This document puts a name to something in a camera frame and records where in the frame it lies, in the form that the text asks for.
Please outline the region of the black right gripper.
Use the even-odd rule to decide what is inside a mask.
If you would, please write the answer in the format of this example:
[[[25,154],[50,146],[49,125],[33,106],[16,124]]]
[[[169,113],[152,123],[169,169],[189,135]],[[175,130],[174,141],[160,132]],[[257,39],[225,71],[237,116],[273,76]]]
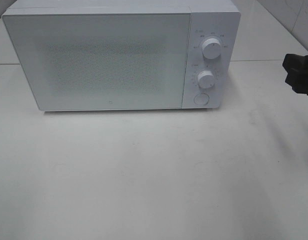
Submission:
[[[295,93],[308,95],[308,55],[286,54],[282,66],[287,72],[285,83]]]

